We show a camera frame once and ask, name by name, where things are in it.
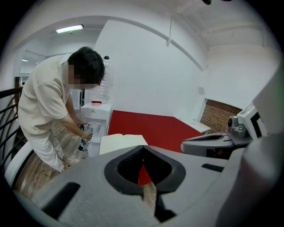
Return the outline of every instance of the beige shirt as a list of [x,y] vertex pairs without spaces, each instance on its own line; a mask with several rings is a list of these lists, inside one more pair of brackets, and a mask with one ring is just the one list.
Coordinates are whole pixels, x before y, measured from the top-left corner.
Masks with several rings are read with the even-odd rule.
[[37,65],[26,81],[19,101],[19,123],[32,135],[43,134],[54,119],[67,116],[70,94],[68,75],[62,75],[68,55],[48,58]]

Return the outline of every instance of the white pants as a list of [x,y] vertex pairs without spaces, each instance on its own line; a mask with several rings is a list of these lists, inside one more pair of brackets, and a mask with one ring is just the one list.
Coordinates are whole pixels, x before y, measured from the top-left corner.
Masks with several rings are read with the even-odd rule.
[[41,135],[31,135],[23,128],[22,131],[34,152],[44,163],[60,172],[64,170],[61,161],[64,158],[64,152],[51,130]]

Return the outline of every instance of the white cable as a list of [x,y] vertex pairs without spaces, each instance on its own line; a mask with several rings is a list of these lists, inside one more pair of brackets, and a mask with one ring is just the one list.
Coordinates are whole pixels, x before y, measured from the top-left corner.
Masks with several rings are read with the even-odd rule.
[[172,41],[172,24],[173,24],[173,17],[174,14],[172,14],[171,18],[170,18],[170,35],[169,35],[169,39],[167,41],[167,47],[170,45],[170,42]]

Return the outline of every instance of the black hair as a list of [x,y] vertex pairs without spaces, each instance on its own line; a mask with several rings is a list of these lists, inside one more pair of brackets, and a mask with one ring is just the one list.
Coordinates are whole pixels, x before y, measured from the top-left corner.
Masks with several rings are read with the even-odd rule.
[[68,59],[74,65],[74,79],[81,84],[98,84],[105,74],[102,57],[90,47],[82,47]]

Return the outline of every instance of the brick wall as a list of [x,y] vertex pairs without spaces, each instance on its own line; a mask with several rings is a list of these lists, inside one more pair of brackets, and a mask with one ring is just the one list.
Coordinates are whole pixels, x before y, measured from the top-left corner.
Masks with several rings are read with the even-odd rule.
[[221,102],[208,100],[200,122],[211,128],[210,133],[224,132],[230,116],[236,116],[242,110]]

